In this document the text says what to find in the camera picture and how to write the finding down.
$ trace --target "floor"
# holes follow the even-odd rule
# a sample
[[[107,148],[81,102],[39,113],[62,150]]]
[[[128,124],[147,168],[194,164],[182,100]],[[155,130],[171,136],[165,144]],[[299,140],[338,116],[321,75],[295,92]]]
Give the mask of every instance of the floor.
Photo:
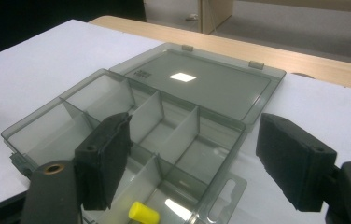
[[[197,32],[196,0],[145,0],[147,21]],[[351,12],[235,1],[211,35],[351,63]]]

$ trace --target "white table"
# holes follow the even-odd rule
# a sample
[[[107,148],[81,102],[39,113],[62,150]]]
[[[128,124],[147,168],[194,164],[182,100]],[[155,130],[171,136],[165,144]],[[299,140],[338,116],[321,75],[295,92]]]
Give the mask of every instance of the white table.
[[[99,68],[110,68],[160,45],[160,41],[69,21],[0,52],[0,133]],[[280,84],[265,112],[290,119],[351,161],[351,89],[293,75]],[[324,223],[300,213],[255,156],[258,123],[232,171],[248,181],[230,223]],[[11,164],[0,136],[0,202],[25,191],[28,180]]]

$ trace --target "metal ring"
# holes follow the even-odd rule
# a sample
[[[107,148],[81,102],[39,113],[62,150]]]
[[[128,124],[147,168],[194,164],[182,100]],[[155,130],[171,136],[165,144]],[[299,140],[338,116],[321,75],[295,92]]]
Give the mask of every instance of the metal ring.
[[[52,164],[52,165],[48,166],[47,168],[45,168],[44,174],[45,175],[55,175],[55,174],[59,173],[60,171],[62,171],[63,169],[64,169],[63,164]]]

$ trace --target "gray plastic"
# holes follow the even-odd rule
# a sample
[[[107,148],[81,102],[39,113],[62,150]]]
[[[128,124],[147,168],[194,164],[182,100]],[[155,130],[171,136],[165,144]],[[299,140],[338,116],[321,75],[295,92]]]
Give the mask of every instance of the gray plastic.
[[[234,209],[246,182],[228,171],[246,137],[243,122],[104,69],[2,136],[29,173],[48,161],[71,160],[101,120],[125,111],[133,115],[126,171],[111,210],[83,211],[86,221],[128,223],[130,206],[140,201],[161,213],[161,223],[189,222],[207,216],[229,179],[236,183],[235,197],[226,210]],[[189,214],[180,215],[180,207]],[[231,218],[226,210],[216,223]]]
[[[111,71],[242,121],[250,130],[285,71],[175,44],[163,44]],[[171,76],[194,77],[180,81]]]

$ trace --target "yellow plastic cap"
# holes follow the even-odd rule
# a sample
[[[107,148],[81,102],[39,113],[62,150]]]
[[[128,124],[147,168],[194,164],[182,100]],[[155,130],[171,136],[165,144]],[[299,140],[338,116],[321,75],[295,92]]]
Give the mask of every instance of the yellow plastic cap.
[[[152,208],[135,202],[129,210],[129,218],[144,224],[158,224],[161,216]]]

